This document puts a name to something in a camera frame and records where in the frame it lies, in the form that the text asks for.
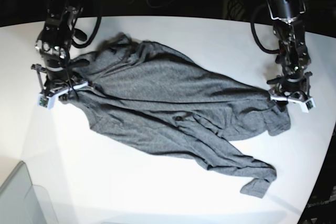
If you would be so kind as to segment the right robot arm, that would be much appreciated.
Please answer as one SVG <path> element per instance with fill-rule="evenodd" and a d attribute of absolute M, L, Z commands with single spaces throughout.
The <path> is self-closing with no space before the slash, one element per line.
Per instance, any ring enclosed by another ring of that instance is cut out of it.
<path fill-rule="evenodd" d="M 97 14 L 96 24 L 90 36 L 75 27 L 83 12 L 85 0 L 50 0 L 44 27 L 36 39 L 35 48 L 44 64 L 34 64 L 31 69 L 37 76 L 46 75 L 46 80 L 39 80 L 41 92 L 38 105 L 52 108 L 58 98 L 65 99 L 70 92 L 86 87 L 88 82 L 76 77 L 73 70 L 88 66 L 87 60 L 73 61 L 70 49 L 86 48 L 95 38 L 100 23 L 101 13 Z"/>

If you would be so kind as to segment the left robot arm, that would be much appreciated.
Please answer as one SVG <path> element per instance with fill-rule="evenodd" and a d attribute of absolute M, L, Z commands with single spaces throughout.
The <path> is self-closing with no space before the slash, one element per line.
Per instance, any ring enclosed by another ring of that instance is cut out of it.
<path fill-rule="evenodd" d="M 264 8 L 268 9 L 274 22 L 273 32 L 279 41 L 278 49 L 266 49 L 257 37 L 255 19 Z M 296 103 L 304 110 L 310 110 L 314 104 L 309 82 L 312 73 L 306 71 L 311 59 L 302 20 L 305 12 L 304 0 L 266 0 L 254 10 L 250 26 L 257 46 L 267 54 L 276 55 L 275 62 L 282 67 L 281 75 L 267 81 L 272 86 L 269 90 L 270 99 Z"/>

